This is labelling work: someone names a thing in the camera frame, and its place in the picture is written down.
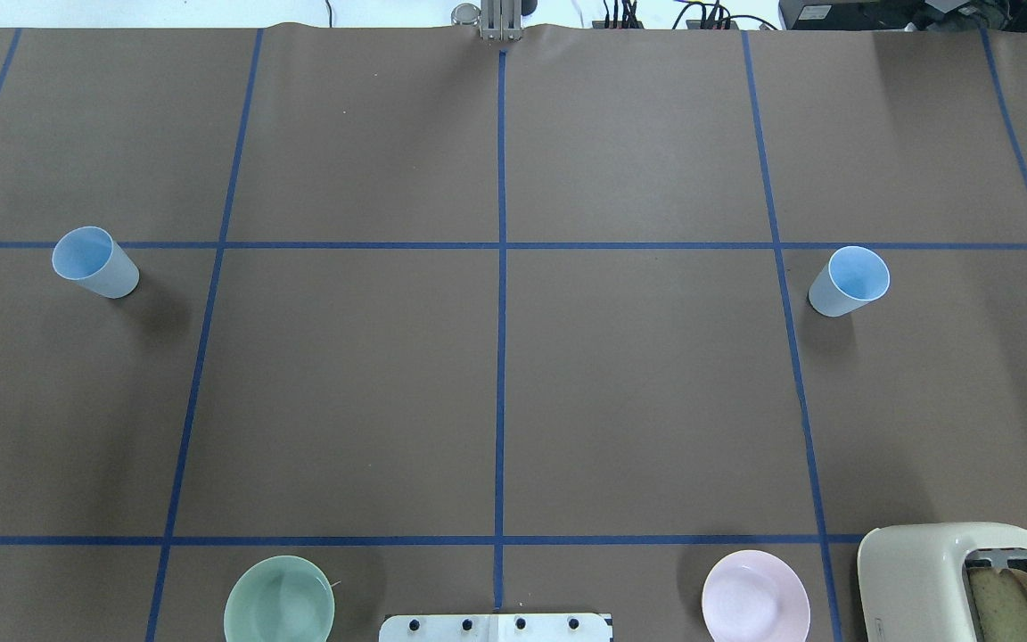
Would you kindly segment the aluminium frame post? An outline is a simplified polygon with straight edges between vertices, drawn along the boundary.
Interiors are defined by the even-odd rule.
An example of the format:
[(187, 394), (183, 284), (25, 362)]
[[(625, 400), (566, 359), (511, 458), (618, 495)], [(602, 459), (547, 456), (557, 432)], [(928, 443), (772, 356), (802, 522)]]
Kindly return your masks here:
[(522, 39), (522, 8), (521, 0), (484, 0), (478, 1), (480, 8), (480, 37), (486, 41), (517, 41)]

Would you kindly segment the pink bowl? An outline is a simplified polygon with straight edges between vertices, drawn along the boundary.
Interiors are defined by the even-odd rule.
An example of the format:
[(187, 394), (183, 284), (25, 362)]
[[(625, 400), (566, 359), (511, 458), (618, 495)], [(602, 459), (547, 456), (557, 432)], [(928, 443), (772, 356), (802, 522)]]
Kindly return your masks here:
[(702, 620), (713, 641), (807, 641), (809, 595), (786, 561), (745, 549), (724, 556), (706, 576)]

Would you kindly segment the cream toaster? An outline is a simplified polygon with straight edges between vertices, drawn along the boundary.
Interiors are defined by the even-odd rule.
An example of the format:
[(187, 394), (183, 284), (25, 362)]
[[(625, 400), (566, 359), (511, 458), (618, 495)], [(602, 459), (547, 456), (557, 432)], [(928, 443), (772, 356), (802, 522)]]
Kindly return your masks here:
[(859, 600), (869, 641), (982, 641), (967, 572), (1027, 572), (1027, 530), (998, 522), (897, 525), (859, 545)]

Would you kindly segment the green bowl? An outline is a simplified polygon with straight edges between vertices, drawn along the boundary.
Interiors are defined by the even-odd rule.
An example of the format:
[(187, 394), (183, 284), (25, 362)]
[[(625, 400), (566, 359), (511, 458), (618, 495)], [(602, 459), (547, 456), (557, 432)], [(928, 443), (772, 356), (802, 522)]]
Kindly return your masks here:
[(254, 564), (232, 587), (223, 616), (227, 641), (326, 641), (337, 613), (332, 583), (300, 556)]

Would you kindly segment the bread slice in toaster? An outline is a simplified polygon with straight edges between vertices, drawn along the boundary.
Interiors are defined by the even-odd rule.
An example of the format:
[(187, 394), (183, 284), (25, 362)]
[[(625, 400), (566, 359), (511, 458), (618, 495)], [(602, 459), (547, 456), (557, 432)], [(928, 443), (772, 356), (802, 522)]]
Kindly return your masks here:
[(967, 584), (982, 641), (1027, 641), (1027, 572), (975, 566)]

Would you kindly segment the black monitor base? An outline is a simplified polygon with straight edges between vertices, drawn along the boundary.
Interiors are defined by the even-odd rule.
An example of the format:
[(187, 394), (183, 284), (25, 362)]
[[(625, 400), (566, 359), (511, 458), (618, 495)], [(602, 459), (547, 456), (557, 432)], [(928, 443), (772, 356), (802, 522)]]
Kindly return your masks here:
[(1027, 1), (779, 1), (788, 31), (1027, 33)]

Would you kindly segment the light blue cup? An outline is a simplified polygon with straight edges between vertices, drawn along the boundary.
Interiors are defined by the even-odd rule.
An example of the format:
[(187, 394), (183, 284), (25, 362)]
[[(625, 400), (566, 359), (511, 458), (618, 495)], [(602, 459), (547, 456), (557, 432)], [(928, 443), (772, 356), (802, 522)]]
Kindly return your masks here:
[(75, 228), (58, 240), (52, 267), (62, 279), (112, 300), (130, 295), (140, 281), (132, 259), (109, 232), (93, 225)]
[(843, 317), (880, 300), (889, 287), (890, 271), (881, 256), (865, 247), (844, 246), (819, 272), (808, 301), (824, 317)]

